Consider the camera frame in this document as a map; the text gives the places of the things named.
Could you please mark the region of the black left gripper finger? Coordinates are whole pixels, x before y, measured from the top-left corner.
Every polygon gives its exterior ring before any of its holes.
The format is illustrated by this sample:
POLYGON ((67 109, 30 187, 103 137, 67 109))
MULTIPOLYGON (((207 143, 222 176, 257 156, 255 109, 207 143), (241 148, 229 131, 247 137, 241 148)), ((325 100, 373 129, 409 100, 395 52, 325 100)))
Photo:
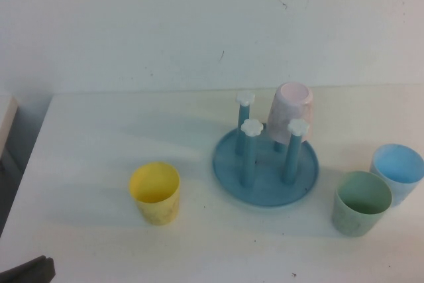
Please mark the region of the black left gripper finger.
POLYGON ((1 283, 49 283, 55 277, 54 260, 39 256, 1 273, 1 283))

